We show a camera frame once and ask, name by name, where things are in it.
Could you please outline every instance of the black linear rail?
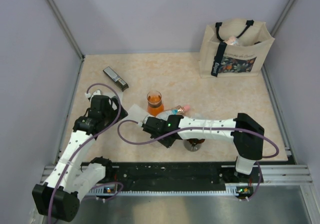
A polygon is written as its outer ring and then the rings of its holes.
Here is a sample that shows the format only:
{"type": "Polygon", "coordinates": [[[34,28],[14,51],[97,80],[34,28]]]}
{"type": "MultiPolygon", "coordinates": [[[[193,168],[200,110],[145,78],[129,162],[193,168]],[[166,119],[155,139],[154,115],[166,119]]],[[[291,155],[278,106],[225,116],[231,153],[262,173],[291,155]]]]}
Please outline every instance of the black linear rail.
{"type": "Polygon", "coordinates": [[[114,180],[124,184],[124,191],[224,191],[226,183],[257,183],[259,170],[250,176],[235,176],[234,162],[141,162],[112,163],[100,183],[114,180]]]}

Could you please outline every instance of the orange liquid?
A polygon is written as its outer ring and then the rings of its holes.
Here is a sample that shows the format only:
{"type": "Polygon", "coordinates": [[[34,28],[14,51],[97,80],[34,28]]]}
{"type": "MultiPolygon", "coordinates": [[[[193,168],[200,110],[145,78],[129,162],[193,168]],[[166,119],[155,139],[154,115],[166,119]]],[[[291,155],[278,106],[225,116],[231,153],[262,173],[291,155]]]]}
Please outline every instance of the orange liquid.
{"type": "MultiPolygon", "coordinates": [[[[153,106],[158,106],[158,103],[161,101],[160,96],[149,96],[148,97],[148,102],[151,103],[153,106]]],[[[148,103],[148,113],[150,113],[153,116],[158,115],[159,113],[163,112],[165,109],[164,104],[161,103],[161,105],[157,108],[151,107],[150,104],[148,103]]]]}

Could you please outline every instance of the small glass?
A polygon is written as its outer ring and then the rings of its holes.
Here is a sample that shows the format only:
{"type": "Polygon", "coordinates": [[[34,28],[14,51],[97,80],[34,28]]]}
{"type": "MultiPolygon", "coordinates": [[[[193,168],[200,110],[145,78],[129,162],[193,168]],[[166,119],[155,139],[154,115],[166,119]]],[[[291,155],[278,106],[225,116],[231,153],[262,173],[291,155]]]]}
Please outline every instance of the small glass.
{"type": "Polygon", "coordinates": [[[148,113],[156,116],[164,111],[165,107],[162,103],[162,96],[160,92],[152,90],[147,94],[146,99],[148,101],[148,113]]]}

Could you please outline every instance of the pink object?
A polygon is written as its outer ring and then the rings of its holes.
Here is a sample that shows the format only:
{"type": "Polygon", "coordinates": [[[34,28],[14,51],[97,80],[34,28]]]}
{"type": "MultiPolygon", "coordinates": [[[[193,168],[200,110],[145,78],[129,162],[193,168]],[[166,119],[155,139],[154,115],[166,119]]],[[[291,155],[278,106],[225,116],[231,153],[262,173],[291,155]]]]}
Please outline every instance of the pink object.
{"type": "Polygon", "coordinates": [[[190,110],[190,105],[185,105],[183,106],[185,112],[188,112],[190,110]]]}

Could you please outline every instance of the metal plate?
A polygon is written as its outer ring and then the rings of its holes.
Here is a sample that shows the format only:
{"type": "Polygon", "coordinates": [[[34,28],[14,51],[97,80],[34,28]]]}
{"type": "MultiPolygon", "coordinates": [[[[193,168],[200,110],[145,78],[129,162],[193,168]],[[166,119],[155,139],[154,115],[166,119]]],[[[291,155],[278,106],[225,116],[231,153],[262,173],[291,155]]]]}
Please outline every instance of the metal plate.
{"type": "Polygon", "coordinates": [[[71,224],[311,224],[300,187],[261,187],[234,197],[117,197],[83,201],[71,224]]]}

